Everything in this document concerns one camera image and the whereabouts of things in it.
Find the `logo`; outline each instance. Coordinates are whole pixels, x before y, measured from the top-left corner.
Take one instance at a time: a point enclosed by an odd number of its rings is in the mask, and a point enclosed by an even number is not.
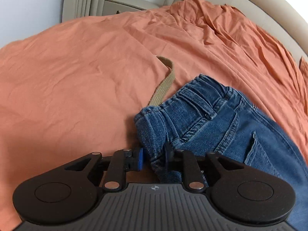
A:
[[[154,185],[154,186],[151,187],[151,189],[153,189],[154,191],[156,191],[156,190],[159,189],[159,186]]]

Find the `wrinkled fabric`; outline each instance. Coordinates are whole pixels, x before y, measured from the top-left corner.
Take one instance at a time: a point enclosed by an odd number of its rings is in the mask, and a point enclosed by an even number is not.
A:
[[[216,152],[287,181],[296,195],[287,222],[308,230],[308,168],[294,142],[241,92],[200,75],[159,106],[135,118],[147,159],[162,183],[181,182],[167,171],[164,149]]]
[[[200,73],[243,92],[308,158],[307,63],[230,6],[171,6],[58,24],[0,49],[0,230],[24,180],[93,151],[138,145],[133,117],[168,69],[165,99]]]

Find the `beige headboard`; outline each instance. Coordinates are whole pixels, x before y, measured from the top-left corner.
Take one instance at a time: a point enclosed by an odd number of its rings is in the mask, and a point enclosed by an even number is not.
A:
[[[169,5],[178,0],[165,0]],[[298,63],[308,53],[308,23],[285,0],[208,0],[238,8],[250,20],[276,37]]]

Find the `bed sheet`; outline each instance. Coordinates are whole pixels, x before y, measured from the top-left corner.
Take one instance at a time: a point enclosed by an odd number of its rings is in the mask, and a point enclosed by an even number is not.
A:
[[[209,75],[247,95],[308,160],[307,63],[236,8],[183,0],[79,18],[0,49],[0,230],[20,223],[12,194],[22,181],[139,144],[133,117],[168,74],[156,55],[175,64],[165,99]]]

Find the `denim pants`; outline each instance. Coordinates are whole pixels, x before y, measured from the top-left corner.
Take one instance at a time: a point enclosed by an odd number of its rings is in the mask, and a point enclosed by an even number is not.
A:
[[[296,203],[287,222],[308,230],[308,168],[297,146],[241,92],[199,75],[160,106],[135,116],[138,137],[161,182],[181,182],[165,169],[164,145],[208,151],[245,163],[287,181]]]

